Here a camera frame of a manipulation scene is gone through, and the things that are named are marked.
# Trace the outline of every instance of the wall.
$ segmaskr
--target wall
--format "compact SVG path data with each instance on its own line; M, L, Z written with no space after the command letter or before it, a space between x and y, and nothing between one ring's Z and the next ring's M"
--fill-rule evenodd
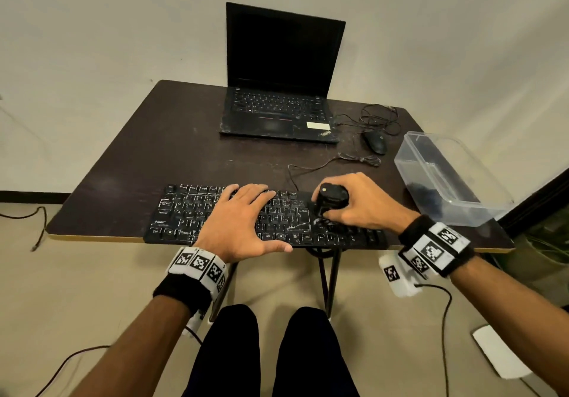
M455 132L516 199L569 166L569 0L0 0L0 190L72 191L162 78L226 84L226 1L347 21L329 97Z

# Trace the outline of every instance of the black keyboard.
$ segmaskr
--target black keyboard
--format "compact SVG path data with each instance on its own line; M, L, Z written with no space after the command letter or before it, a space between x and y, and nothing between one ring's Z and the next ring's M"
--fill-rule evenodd
M233 111L289 116L308 121L326 121L323 98L236 89Z
M224 188L169 184L144 235L146 243L191 246ZM255 223L261 240L294 247L387 249L383 231L345 226L314 214L310 192L278 191Z

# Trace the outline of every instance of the trousers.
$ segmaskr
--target trousers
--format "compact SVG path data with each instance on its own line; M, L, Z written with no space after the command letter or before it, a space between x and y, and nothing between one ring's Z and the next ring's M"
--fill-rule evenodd
M183 397L259 397L259 326L252 310L224 307L197 353ZM359 397L324 311L298 309L279 349L273 397Z

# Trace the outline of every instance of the floor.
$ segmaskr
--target floor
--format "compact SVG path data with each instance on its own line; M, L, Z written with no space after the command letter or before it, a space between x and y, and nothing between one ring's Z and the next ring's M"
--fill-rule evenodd
M35 205L0 204L0 213L23 215ZM48 205L51 217L59 206ZM36 242L42 218L0 219L0 397L35 395L70 353L110 344L150 300L176 247L138 243ZM440 323L447 295L425 288L396 298L378 267L378 251L344 253L332 325L363 396L445 394ZM470 332L484 319L442 278L454 302L447 322L451 396L529 397L519 380L500 379ZM271 395L276 355L288 319L298 307L322 307L317 260L303 250L271 254L240 264L228 301L244 303L260 326L262 397ZM208 331L206 322L199 334ZM181 337L156 396L177 397L189 376L198 344ZM68 395L101 357L75 357L45 397Z

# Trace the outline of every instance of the wooden tabletop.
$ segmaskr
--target wooden tabletop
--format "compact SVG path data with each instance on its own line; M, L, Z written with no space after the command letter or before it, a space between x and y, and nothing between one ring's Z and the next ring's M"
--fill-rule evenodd
M142 242L142 235L169 183L225 186L265 183L294 190L287 165L315 168L338 152L366 156L358 128L340 126L338 145L279 139L223 136L218 133L225 87L160 81L47 226L53 238ZM332 113L357 119L363 103L329 100ZM405 110L402 132L387 136L388 153L378 168L333 161L295 178L299 189L312 191L322 178L361 171L406 207L416 209L394 158L408 131L422 131ZM455 227L478 252L509 252L514 245L494 220L479 228ZM397 237L388 242L397 249Z

